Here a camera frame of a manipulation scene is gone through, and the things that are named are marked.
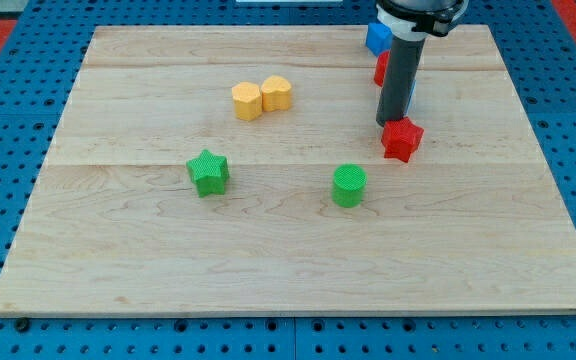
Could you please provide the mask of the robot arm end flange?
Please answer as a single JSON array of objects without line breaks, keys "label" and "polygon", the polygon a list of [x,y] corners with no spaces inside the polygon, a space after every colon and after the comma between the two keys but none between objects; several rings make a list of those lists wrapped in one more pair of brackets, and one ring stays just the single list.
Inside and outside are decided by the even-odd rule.
[{"label": "robot arm end flange", "polygon": [[377,19],[394,37],[421,41],[445,37],[461,21],[469,0],[376,0]]}]

